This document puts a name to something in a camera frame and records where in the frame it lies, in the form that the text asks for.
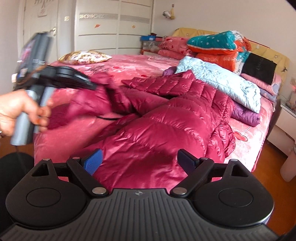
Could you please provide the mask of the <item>person's left hand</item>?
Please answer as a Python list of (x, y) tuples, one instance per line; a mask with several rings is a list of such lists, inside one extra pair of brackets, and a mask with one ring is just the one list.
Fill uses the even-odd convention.
[(51, 109), (39, 106), (25, 90), (17, 90), (1, 95), (1, 137), (11, 137), (15, 132), (16, 119), (20, 114), (28, 115), (34, 125), (43, 132), (47, 129)]

